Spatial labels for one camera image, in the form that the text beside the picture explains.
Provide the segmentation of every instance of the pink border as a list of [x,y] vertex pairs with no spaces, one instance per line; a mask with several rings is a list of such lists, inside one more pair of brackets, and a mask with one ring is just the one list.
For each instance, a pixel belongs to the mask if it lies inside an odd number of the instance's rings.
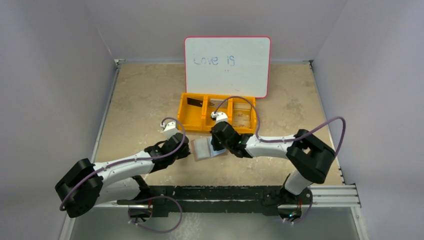
[[270,68],[271,68],[271,49],[273,42],[269,36],[187,36],[184,38],[184,77],[185,77],[185,92],[187,93],[187,70],[186,67],[186,40],[189,38],[267,38],[269,39],[269,60],[268,60],[268,78],[266,82],[266,94],[263,97],[255,97],[257,99],[264,99],[268,96],[268,90],[270,85]]

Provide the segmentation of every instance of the clear plastic item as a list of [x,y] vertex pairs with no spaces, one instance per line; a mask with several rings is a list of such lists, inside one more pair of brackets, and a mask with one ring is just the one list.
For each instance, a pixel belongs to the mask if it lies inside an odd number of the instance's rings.
[[191,141],[191,151],[193,152],[194,160],[196,162],[226,155],[228,153],[228,150],[225,148],[219,151],[214,151],[211,140],[212,137],[208,136],[200,137]]

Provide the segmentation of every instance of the wooden table surface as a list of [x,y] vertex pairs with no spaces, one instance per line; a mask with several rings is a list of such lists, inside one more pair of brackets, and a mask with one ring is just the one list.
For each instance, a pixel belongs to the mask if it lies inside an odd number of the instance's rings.
[[[161,120],[177,117],[184,91],[183,64],[124,64],[118,75],[95,161],[127,157],[165,140]],[[261,136],[291,135],[299,129],[312,130],[325,121],[308,64],[272,64],[268,96],[258,99],[256,105]],[[332,146],[327,127],[315,135]],[[190,140],[206,136],[187,135]],[[167,169],[143,176],[149,185],[282,185],[294,169],[290,161],[282,158],[237,158],[229,154],[195,161],[191,154]],[[336,161],[324,184],[342,184]]]

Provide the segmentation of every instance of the metal frame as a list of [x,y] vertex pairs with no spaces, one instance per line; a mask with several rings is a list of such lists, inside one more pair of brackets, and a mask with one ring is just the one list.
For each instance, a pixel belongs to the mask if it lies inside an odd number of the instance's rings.
[[[97,151],[99,147],[99,141],[102,136],[103,127],[105,124],[106,117],[108,115],[109,106],[112,100],[112,96],[114,93],[114,89],[117,83],[118,75],[121,69],[121,66],[125,64],[125,60],[123,59],[117,59],[116,60],[116,72],[115,76],[112,81],[112,88],[109,93],[107,106],[105,107],[103,118],[100,123],[99,131],[97,134],[97,138],[95,141],[93,153],[91,155],[91,161],[94,161],[97,156]],[[312,66],[309,63],[310,70],[312,73],[312,77],[314,77],[314,73],[312,70]],[[369,236],[367,234],[367,228],[364,221],[364,217],[361,213],[361,203],[358,196],[358,191],[355,185],[345,185],[345,180],[343,178],[342,169],[340,168],[339,160],[336,159],[338,169],[340,172],[340,177],[342,179],[343,185],[312,185],[311,191],[313,194],[313,205],[314,208],[333,208],[333,207],[339,207],[339,208],[350,208],[352,212],[352,217],[356,226],[356,230],[358,232],[358,236],[360,240],[368,240]],[[116,201],[106,202],[103,204],[96,205],[94,208],[128,208],[129,205],[118,205]],[[139,205],[131,205],[131,208],[138,208],[138,209],[147,209],[148,206],[144,204]],[[296,207],[294,205],[282,205],[279,206],[279,208],[292,208]],[[74,227],[75,218],[70,218],[68,215],[66,215],[62,231],[60,233],[60,240],[69,240],[71,238],[72,230]]]

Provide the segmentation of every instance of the floor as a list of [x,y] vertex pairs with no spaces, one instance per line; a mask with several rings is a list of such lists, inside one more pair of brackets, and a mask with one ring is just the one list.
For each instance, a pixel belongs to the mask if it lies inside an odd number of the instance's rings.
[[[256,105],[261,136],[286,136],[298,129],[311,130],[326,118],[308,64],[272,64],[268,95]],[[176,117],[185,91],[183,64],[126,63],[121,67],[99,142],[96,162],[133,155],[163,141],[160,122]],[[332,146],[329,130],[315,135]],[[207,134],[188,134],[190,140]],[[179,159],[167,169],[143,175],[149,185],[255,186],[282,185],[294,170],[286,159],[219,156],[195,161],[193,155]],[[325,185],[342,185],[334,161]]]

